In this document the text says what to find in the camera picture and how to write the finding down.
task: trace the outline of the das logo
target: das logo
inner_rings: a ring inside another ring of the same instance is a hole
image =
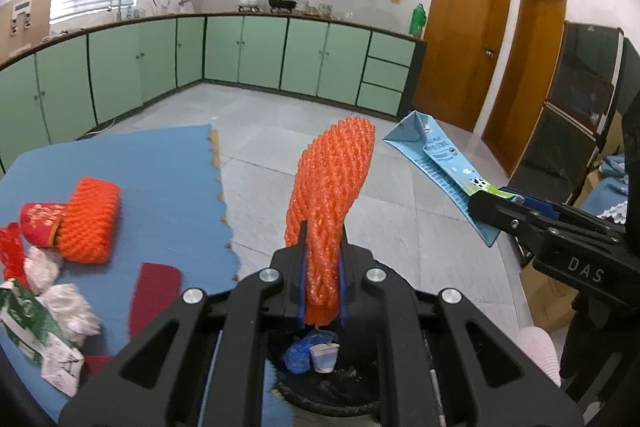
[[[578,272],[578,274],[585,279],[589,279],[594,283],[602,282],[602,276],[604,270],[602,268],[591,267],[591,264],[585,264],[581,262],[577,257],[572,257],[569,261],[569,270],[572,272]]]

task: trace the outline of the kitchen countertop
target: kitchen countertop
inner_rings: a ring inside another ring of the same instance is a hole
[[[167,15],[157,15],[157,16],[149,16],[149,17],[142,17],[140,19],[127,19],[127,20],[123,20],[123,21],[118,21],[118,22],[110,22],[110,23],[105,23],[105,24],[100,24],[100,25],[96,25],[96,26],[91,26],[89,28],[81,28],[78,30],[73,30],[71,32],[69,32],[68,34],[64,34],[64,35],[60,35],[60,36],[56,36],[53,38],[50,38],[49,40],[45,41],[45,42],[41,42],[40,44],[34,46],[33,48],[30,48],[28,50],[25,50],[24,52],[15,55],[12,58],[9,58],[8,60],[0,63],[0,70],[3,70],[4,68],[9,67],[11,64],[14,64],[15,62],[18,62],[19,60],[21,60],[24,57],[28,57],[28,55],[34,54],[38,51],[41,51],[49,46],[52,46],[53,44],[57,44],[59,42],[63,42],[66,41],[68,39],[72,39],[74,37],[79,37],[81,35],[85,35],[88,33],[93,33],[93,32],[97,32],[100,30],[105,30],[108,28],[115,28],[116,26],[126,26],[128,24],[137,24],[137,23],[141,23],[141,22],[148,22],[148,21],[156,21],[156,20],[164,20],[164,19],[174,19],[174,18],[188,18],[188,17],[216,17],[216,16],[255,16],[255,17],[287,17],[287,18],[292,18],[292,19],[305,19],[305,20],[311,20],[311,21],[319,21],[319,22],[329,22],[329,23],[333,23],[333,24],[342,24],[345,26],[352,26],[354,28],[362,28],[364,30],[370,30],[370,31],[375,31],[378,33],[384,33],[386,35],[391,35],[393,37],[397,37],[400,39],[405,39],[408,41],[413,41],[413,42],[419,42],[420,39],[416,39],[410,35],[405,35],[402,33],[397,33],[397,32],[392,32],[389,30],[385,30],[384,28],[376,28],[375,26],[367,26],[364,24],[359,24],[359,23],[355,23],[352,21],[339,21],[339,20],[334,20],[334,19],[326,19],[323,17],[315,17],[315,16],[311,16],[311,15],[301,15],[301,14],[289,14],[289,13],[271,13],[271,12],[217,12],[217,13],[173,13],[173,14],[167,14]]]

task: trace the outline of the green bottle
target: green bottle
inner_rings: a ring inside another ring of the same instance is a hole
[[[427,23],[427,13],[424,11],[422,4],[418,4],[414,8],[414,12],[411,15],[411,22],[409,23],[409,35],[419,39],[422,36],[422,29]]]

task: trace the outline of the gray tile floor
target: gray tile floor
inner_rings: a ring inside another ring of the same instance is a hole
[[[210,124],[220,133],[222,181],[241,277],[268,266],[284,246],[285,215],[300,154],[316,136],[352,112],[238,87],[200,84],[111,127],[119,134]],[[394,123],[370,118],[376,146],[367,181],[346,219],[352,243],[369,248],[415,288],[460,289],[505,333],[532,325],[520,268],[508,237],[487,248],[449,198],[382,141]],[[507,182],[478,136],[442,124],[482,176]],[[369,418],[325,419],[296,411],[296,427],[377,425]]]

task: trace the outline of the green kitchen cabinet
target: green kitchen cabinet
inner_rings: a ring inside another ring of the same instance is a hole
[[[35,55],[0,71],[0,158],[5,169],[22,154],[49,144]]]
[[[371,32],[329,25],[318,96],[355,105]]]
[[[88,36],[98,124],[142,105],[138,26],[117,26]]]
[[[91,100],[87,36],[36,53],[42,109],[51,143],[75,140],[96,126]]]
[[[367,57],[367,66],[364,68],[362,81],[367,84],[402,91],[408,76],[409,68],[378,60],[377,58]]]
[[[385,89],[385,87],[372,86],[363,82],[360,86],[357,105],[358,107],[396,115],[401,98],[401,92]]]
[[[415,42],[374,32],[369,46],[369,57],[381,58],[388,62],[411,66],[414,58]]]
[[[238,81],[242,20],[239,16],[208,17],[205,78]]]
[[[176,81],[182,87],[202,78],[204,17],[178,19],[176,41]]]
[[[280,89],[315,96],[318,93],[326,22],[289,20]]]
[[[244,17],[238,82],[278,89],[287,19]]]
[[[137,24],[142,101],[175,89],[175,19]]]

